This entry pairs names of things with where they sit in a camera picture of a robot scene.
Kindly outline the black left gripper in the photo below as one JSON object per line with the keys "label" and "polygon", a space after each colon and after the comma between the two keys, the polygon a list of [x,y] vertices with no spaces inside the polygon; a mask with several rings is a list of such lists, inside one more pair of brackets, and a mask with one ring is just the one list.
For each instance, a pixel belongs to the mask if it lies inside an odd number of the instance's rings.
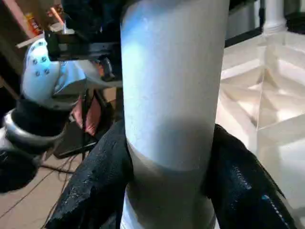
{"label": "black left gripper", "polygon": [[120,0],[63,0],[65,26],[71,34],[45,31],[52,61],[109,56],[120,50]]}

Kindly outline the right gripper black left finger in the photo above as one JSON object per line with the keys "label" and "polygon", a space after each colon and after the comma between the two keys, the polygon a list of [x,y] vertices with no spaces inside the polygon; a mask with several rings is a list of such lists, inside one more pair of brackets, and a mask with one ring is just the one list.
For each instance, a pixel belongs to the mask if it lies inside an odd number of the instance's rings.
{"label": "right gripper black left finger", "polygon": [[133,166],[124,121],[114,123],[78,166],[47,229],[118,229]]}

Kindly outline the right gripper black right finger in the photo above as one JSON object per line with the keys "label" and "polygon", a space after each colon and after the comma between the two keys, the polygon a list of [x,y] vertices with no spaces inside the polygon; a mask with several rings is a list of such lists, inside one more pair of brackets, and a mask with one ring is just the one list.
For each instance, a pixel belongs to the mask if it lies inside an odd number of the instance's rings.
{"label": "right gripper black right finger", "polygon": [[298,220],[257,157],[216,124],[202,192],[222,229],[296,229]]}

